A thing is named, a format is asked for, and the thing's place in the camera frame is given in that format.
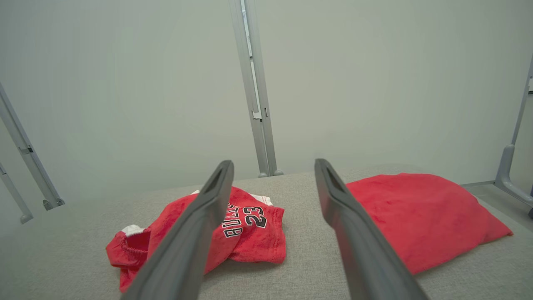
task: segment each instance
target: clothing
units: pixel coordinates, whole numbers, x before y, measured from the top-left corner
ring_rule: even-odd
[[[346,186],[413,274],[513,234],[467,190],[439,176],[378,175]]]
[[[139,269],[195,198],[196,194],[191,194],[170,203],[146,229],[131,225],[115,235],[106,251],[111,265],[120,268],[120,291],[127,290]],[[211,238],[204,273],[228,258],[238,262],[282,263],[286,254],[281,228],[284,212],[283,208],[267,205],[232,187],[226,218]]]

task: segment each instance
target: red fabric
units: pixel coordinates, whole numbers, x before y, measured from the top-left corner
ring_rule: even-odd
[[[439,176],[378,175],[346,186],[413,274],[513,234],[467,190]]]
[[[196,196],[188,195],[170,203],[142,233],[126,237],[120,231],[107,245],[109,262],[120,268],[121,292],[128,289],[144,262]],[[283,208],[263,204],[232,187],[226,218],[211,238],[204,273],[228,258],[238,262],[282,263],[285,260],[285,235],[281,228],[284,212]]]

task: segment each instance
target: floor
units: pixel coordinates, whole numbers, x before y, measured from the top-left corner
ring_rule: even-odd
[[[481,185],[466,188],[474,196],[511,217],[525,228],[533,231],[533,219],[528,216],[531,207],[494,185]]]

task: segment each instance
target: gray metal stand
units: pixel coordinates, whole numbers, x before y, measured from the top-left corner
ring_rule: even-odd
[[[514,145],[516,144],[516,138],[518,137],[518,130],[520,129],[520,123],[522,122],[522,116],[524,114],[524,108],[526,106],[526,101],[529,92],[529,77],[533,76],[533,57],[531,58],[531,63],[529,64],[528,76],[526,79],[526,87],[524,89],[524,94],[522,97],[522,104],[520,105],[520,111],[518,113],[518,119],[516,121],[516,126],[514,127],[513,139],[511,144],[506,146],[503,149],[502,160],[498,168],[498,173],[496,174],[496,180],[494,185],[497,186],[500,190],[506,192],[507,194],[517,198],[518,200],[524,202],[525,204],[532,207],[529,210],[529,217],[533,218],[533,197],[513,185],[513,182],[510,178],[511,163],[513,162],[514,155]]]
[[[5,127],[19,149],[24,163],[26,163],[28,170],[45,197],[45,200],[43,200],[44,208],[50,210],[65,204],[63,199],[59,197],[58,191],[52,184],[35,149],[31,146],[30,140],[7,97],[2,83],[0,83],[0,119],[4,121]]]
[[[17,203],[20,210],[22,211],[22,216],[20,217],[20,223],[24,224],[27,221],[33,219],[33,215],[31,214],[30,209],[24,202],[24,199],[22,199],[22,197],[20,196],[19,191],[17,191],[17,188],[15,188],[13,181],[11,181],[11,178],[9,178],[7,171],[4,169],[1,163],[0,163],[0,177],[2,178],[2,181],[5,184],[5,187],[7,187],[7,190],[11,193],[11,196],[13,197],[13,199],[15,199],[15,202]]]

